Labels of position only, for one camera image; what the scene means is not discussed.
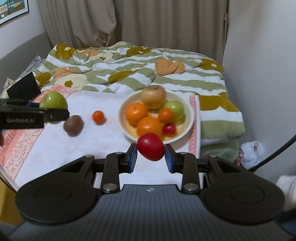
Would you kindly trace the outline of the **person's left hand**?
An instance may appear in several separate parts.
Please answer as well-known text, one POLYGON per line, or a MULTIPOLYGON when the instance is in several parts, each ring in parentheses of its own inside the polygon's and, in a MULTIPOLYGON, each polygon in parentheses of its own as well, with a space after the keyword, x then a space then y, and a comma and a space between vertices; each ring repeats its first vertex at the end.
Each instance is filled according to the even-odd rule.
POLYGON ((4 136, 3 136, 3 131, 0 130, 0 146, 4 145, 4 136))

